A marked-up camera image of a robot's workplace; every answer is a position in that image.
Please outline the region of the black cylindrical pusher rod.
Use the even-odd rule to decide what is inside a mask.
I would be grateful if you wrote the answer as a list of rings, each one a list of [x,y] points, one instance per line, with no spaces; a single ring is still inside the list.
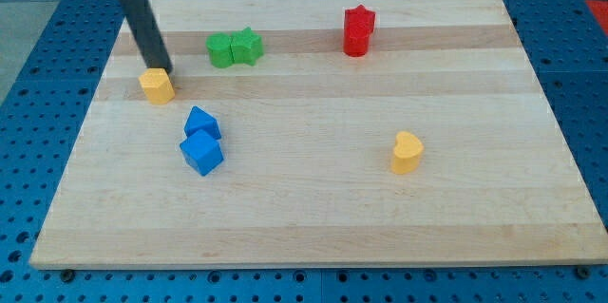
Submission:
[[[173,70],[173,64],[162,39],[150,1],[118,1],[145,65],[148,68],[162,68],[170,74]]]

